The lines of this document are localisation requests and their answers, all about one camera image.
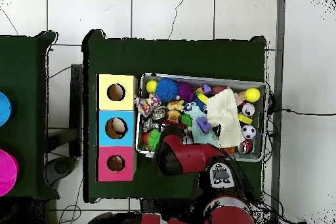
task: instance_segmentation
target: green spiky ball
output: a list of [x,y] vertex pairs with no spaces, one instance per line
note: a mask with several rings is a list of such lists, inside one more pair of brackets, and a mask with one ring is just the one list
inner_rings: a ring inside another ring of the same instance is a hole
[[160,135],[161,133],[157,130],[157,129],[153,129],[148,138],[147,138],[147,142],[148,142],[148,146],[150,147],[151,150],[155,150],[156,145],[159,143],[160,140]]
[[185,125],[187,125],[188,127],[192,126],[192,117],[190,117],[188,114],[183,113],[181,116],[181,122]]

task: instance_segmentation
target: yellow ball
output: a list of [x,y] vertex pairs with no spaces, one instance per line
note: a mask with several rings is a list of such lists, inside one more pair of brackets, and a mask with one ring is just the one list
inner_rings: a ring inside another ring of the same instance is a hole
[[156,80],[150,80],[150,81],[148,81],[147,84],[146,84],[146,90],[147,90],[147,92],[154,93],[157,84],[158,84],[158,82]]
[[249,88],[245,92],[245,98],[249,102],[256,102],[260,99],[260,92],[256,88]]

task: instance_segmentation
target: soccer ball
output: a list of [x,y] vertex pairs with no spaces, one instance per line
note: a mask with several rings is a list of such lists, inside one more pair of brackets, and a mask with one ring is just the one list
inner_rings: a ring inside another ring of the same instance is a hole
[[254,138],[256,131],[252,125],[245,125],[241,128],[241,134],[245,139],[251,140]]

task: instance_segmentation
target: white cloth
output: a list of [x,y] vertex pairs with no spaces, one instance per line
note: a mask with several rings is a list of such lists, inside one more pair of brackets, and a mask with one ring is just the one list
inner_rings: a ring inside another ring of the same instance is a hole
[[220,125],[219,148],[239,146],[245,139],[238,119],[234,92],[227,88],[207,100],[207,121],[212,127]]

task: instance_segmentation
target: green table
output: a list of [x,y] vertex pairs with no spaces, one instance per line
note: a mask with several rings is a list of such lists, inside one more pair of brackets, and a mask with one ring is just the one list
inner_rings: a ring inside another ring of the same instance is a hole
[[[84,53],[84,199],[94,198],[189,198],[196,174],[164,177],[152,161],[138,154],[133,181],[95,181],[95,76],[125,74],[140,79],[145,72],[264,81],[266,41],[147,41],[105,39],[101,30],[91,30],[83,40]],[[261,194],[261,162],[240,162],[257,196]]]
[[16,184],[6,196],[56,198],[43,176],[47,149],[46,54],[54,32],[37,37],[0,36],[0,91],[13,114],[0,127],[0,148],[18,161]]

